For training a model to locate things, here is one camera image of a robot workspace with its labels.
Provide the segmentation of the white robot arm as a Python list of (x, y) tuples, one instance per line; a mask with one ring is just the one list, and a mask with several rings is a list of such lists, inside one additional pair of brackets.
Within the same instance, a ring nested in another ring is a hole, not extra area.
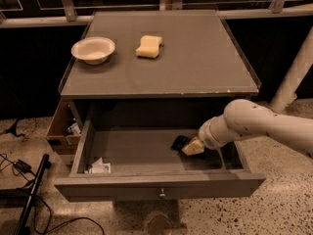
[(245, 99), (232, 101), (221, 116), (207, 120), (182, 151), (187, 156), (196, 155), (205, 148), (218, 150), (254, 136), (267, 136), (313, 158), (312, 119), (280, 115)]

